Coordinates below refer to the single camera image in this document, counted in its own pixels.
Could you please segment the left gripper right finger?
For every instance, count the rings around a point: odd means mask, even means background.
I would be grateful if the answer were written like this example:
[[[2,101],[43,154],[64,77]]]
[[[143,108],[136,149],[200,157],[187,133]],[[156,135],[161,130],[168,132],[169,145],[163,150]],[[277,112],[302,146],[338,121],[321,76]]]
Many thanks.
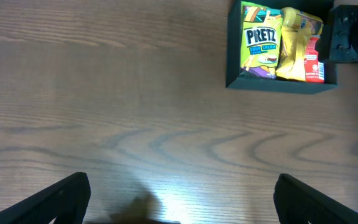
[[[289,174],[280,174],[273,201],[281,224],[358,224],[358,213]]]

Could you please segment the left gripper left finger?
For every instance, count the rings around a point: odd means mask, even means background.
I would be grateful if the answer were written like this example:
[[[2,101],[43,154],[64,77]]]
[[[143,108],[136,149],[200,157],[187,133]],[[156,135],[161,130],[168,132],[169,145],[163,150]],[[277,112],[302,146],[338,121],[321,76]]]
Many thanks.
[[[88,176],[74,174],[0,212],[0,224],[82,224],[91,197]]]

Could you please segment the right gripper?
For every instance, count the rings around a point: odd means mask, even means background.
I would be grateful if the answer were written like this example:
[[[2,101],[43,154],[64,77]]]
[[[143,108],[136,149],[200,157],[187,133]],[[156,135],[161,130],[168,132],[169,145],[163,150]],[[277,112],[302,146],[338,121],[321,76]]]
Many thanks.
[[[358,63],[350,38],[357,20],[357,5],[339,5],[329,11],[320,39],[318,60],[323,63]]]

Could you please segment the black gift box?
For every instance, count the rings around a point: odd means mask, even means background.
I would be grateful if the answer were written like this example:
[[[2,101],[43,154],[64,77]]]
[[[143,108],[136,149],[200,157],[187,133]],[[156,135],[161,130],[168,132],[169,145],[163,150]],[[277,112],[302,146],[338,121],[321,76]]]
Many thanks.
[[[320,17],[324,22],[333,8],[332,1],[268,1],[255,0],[256,4],[281,9],[289,6]],[[297,93],[312,95],[337,87],[337,65],[324,65],[324,83],[293,82],[286,80],[272,80],[257,78],[251,73],[241,75],[241,7],[242,1],[232,2],[227,15],[227,52],[226,52],[226,87],[238,90],[261,90],[282,93]]]

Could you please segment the yellow candy wrapper packet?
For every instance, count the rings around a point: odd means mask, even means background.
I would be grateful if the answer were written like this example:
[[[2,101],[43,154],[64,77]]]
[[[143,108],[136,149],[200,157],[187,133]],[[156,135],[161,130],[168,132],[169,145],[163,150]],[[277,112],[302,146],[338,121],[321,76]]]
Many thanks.
[[[311,37],[311,29],[293,29],[282,26],[282,49],[277,77],[287,80],[305,81],[305,51]]]

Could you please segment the yellow small snack can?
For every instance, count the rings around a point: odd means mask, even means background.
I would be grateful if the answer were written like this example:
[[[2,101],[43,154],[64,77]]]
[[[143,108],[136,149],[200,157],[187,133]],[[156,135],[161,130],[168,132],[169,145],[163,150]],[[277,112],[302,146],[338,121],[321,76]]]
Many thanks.
[[[311,29],[311,35],[321,35],[324,23],[319,17],[292,7],[282,8],[281,13],[283,16],[283,26],[296,30],[309,28]]]

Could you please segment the Pretz snack box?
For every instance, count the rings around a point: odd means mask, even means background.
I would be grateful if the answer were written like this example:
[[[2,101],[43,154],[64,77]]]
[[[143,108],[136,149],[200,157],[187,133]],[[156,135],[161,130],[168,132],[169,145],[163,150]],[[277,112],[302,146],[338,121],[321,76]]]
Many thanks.
[[[258,78],[276,78],[280,55],[282,12],[252,2],[242,2],[242,71]]]

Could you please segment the red snack can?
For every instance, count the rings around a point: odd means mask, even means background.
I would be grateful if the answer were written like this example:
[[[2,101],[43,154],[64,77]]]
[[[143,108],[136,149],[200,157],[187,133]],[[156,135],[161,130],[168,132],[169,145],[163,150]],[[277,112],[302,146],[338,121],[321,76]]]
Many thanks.
[[[318,35],[312,35],[305,50],[305,81],[310,83],[324,83],[324,64],[318,61],[318,52],[315,50],[319,38]]]

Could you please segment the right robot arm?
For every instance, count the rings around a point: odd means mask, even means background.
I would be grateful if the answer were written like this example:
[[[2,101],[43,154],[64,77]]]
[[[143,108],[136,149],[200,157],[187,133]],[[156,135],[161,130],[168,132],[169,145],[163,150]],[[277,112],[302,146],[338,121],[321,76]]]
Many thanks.
[[[358,63],[358,5],[339,5],[329,11],[315,49],[323,63]]]

